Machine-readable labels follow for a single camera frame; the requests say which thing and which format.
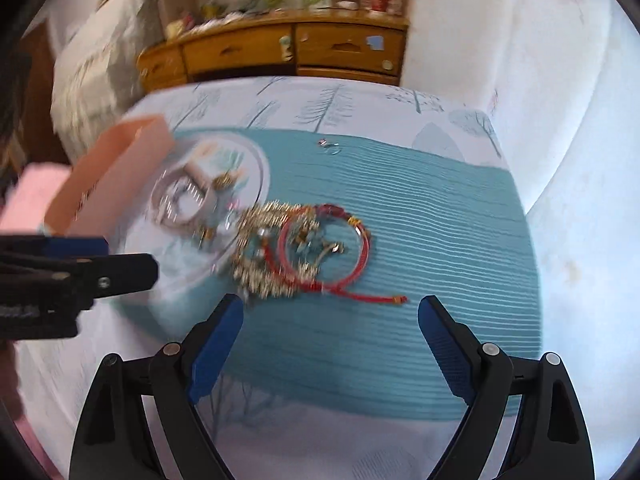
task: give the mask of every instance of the pink box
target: pink box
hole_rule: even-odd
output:
[[[174,145],[162,115],[104,131],[52,200],[46,227],[54,235],[107,237]]]

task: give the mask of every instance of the drawer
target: drawer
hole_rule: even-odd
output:
[[[183,46],[190,74],[293,62],[291,26],[270,25],[223,32]]]
[[[398,75],[404,32],[365,25],[304,23],[296,27],[298,64]]]
[[[398,78],[392,75],[375,74],[373,72],[359,72],[357,70],[339,70],[335,68],[310,68],[301,66],[297,74],[308,77],[333,77],[334,79],[351,79],[354,81],[366,81],[367,83],[380,83],[383,85],[398,86]]]
[[[143,85],[146,81],[168,79],[186,73],[182,55],[177,47],[150,54],[143,52],[138,58],[138,70]]]
[[[173,86],[186,85],[188,83],[187,76],[179,75],[178,77],[146,79],[142,80],[142,86],[146,93],[154,90],[162,90],[163,88],[171,88]]]

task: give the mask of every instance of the red cord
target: red cord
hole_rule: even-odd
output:
[[[343,208],[331,204],[315,206],[315,210],[318,216],[332,216],[334,218],[341,218],[347,222],[353,219],[353,217]],[[284,283],[287,283],[287,285],[290,286],[296,286],[304,292],[327,292],[329,294],[335,294],[336,296],[350,298],[351,300],[356,301],[363,301],[365,303],[401,304],[408,301],[406,296],[368,296],[367,294],[354,294],[344,290],[345,287],[351,285],[351,283],[355,282],[362,275],[369,260],[369,234],[360,221],[354,221],[352,225],[361,233],[360,239],[362,240],[362,246],[360,248],[358,262],[348,276],[334,283],[323,283],[318,280],[303,282],[300,280],[297,277],[297,273],[293,268],[293,265],[291,265],[291,262],[287,258],[287,236],[289,235],[292,222],[300,212],[290,215],[282,226],[276,248],[277,261],[276,258],[274,258],[268,242],[265,241],[263,243],[265,260],[267,261],[271,272],[279,275]]]

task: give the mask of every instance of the pink cloth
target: pink cloth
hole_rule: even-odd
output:
[[[70,166],[30,164],[18,181],[0,216],[0,232],[35,233],[49,203],[71,174]]]
[[[28,165],[2,210],[0,233],[33,234],[38,232],[49,203],[70,173],[69,166],[59,164]],[[15,421],[15,425],[34,457],[51,479],[62,480],[62,475],[42,449],[27,419],[23,416]]]

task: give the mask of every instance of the wooden desk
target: wooden desk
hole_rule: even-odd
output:
[[[277,12],[148,48],[138,70],[147,92],[222,70],[274,65],[298,75],[398,85],[408,25],[359,10]]]

